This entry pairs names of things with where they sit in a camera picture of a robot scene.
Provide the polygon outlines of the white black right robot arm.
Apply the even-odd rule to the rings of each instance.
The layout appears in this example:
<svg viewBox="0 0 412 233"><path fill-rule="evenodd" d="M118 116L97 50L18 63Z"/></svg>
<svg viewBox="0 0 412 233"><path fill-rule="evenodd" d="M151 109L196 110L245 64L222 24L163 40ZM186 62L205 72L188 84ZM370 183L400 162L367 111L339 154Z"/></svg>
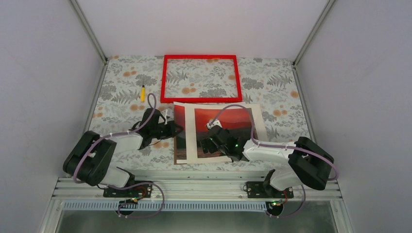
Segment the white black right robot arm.
<svg viewBox="0 0 412 233"><path fill-rule="evenodd" d="M282 165L271 170L264 182L264 194L276 197L281 191L297 185L324 190L330 173L335 169L334 158L307 137L291 143L274 143L234 137L220 125L206 125L207 137L201 141L207 152L220 152L232 162L265 161Z"/></svg>

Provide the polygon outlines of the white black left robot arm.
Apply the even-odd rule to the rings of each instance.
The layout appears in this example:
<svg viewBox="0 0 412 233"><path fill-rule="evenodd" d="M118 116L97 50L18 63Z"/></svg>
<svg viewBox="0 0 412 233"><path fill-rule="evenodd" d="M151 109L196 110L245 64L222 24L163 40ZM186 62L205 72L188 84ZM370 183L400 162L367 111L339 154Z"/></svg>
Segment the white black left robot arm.
<svg viewBox="0 0 412 233"><path fill-rule="evenodd" d="M176 137L183 127L169 119L167 114L148 108L142 120L131 129L105 136L94 131L85 132L63 163L63 171L77 183L90 186L106 185L115 188L122 196L134 193L134 176L131 172L112 165L115 153L142 150L158 141Z"/></svg>

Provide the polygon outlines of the sunset photo print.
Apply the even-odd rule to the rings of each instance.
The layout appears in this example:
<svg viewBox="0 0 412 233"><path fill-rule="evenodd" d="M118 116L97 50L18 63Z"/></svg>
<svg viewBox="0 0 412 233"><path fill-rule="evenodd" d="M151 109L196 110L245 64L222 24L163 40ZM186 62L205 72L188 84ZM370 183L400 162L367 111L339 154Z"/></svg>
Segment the sunset photo print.
<svg viewBox="0 0 412 233"><path fill-rule="evenodd" d="M187 163L187 149L186 149L186 132L185 132L185 107L182 104L176 103L174 105L174 122L182 127L184 130L174 138L174 164Z"/></svg>

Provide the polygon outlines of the yellow handled screwdriver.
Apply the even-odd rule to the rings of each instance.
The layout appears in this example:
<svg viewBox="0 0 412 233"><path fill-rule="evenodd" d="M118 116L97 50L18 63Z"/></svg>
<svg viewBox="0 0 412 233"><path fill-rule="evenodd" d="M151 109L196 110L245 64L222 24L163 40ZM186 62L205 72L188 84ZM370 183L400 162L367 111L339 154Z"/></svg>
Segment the yellow handled screwdriver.
<svg viewBox="0 0 412 233"><path fill-rule="evenodd" d="M140 101L141 101L141 102L144 102L144 101L145 101L145 85L142 85L142 87L141 87Z"/></svg>

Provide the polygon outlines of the red wooden picture frame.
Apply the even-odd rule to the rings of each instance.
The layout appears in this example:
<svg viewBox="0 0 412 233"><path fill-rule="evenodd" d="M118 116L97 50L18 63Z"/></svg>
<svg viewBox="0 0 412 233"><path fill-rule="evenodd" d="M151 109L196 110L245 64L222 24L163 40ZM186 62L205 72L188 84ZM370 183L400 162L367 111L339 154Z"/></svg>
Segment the red wooden picture frame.
<svg viewBox="0 0 412 233"><path fill-rule="evenodd" d="M234 63L234 75L235 83L237 88L236 97L214 97L214 98L167 98L166 97L166 81L167 81L167 62L169 60L187 60L187 59L224 59L232 60ZM240 83L240 74L238 69L237 56L233 54L166 54L164 55L163 71L162 71L162 81L161 81L161 91L160 91L160 102L161 103L173 103L174 101L183 103L235 103L241 102L242 91Z"/></svg>

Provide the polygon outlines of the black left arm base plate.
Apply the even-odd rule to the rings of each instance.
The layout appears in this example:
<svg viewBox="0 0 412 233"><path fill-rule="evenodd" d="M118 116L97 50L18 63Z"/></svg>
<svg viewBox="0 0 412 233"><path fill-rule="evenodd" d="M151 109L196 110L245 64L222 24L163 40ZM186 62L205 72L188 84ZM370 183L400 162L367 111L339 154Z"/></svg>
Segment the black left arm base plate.
<svg viewBox="0 0 412 233"><path fill-rule="evenodd" d="M153 189L153 184L149 181L133 181L126 186L131 186L136 183L143 183L139 186L134 186L125 190L114 189L108 187L103 192L105 198L124 198L124 199L139 199L150 198Z"/></svg>

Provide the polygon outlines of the white mat board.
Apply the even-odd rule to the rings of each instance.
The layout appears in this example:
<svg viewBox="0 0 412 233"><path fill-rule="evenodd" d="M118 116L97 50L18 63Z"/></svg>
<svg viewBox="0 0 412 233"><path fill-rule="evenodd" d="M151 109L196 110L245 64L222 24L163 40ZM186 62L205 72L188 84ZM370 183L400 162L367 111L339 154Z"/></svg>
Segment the white mat board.
<svg viewBox="0 0 412 233"><path fill-rule="evenodd" d="M207 164L207 163L224 163L230 162L229 160L223 160L220 158L199 159L197 157L197 143L196 143L196 126L195 126L195 109L219 109L222 110L225 104L188 104L175 102L174 105L182 104L185 107L185 132L186 132L186 149L187 149L187 163L186 164ZM252 123L255 124L254 138L264 141L268 140L264 120L262 116L262 110L259 104L245 104L240 103L241 107L232 106L229 108L242 108L249 114Z"/></svg>

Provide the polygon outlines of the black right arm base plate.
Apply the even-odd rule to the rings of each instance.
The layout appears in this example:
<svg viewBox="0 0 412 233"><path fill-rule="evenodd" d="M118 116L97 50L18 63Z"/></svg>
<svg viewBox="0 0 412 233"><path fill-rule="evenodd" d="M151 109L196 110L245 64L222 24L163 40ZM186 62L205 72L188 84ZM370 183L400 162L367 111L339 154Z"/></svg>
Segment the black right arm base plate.
<svg viewBox="0 0 412 233"><path fill-rule="evenodd" d="M249 199L289 199L294 197L291 187L279 191L269 184L264 184L264 182L246 182L242 189L247 193Z"/></svg>

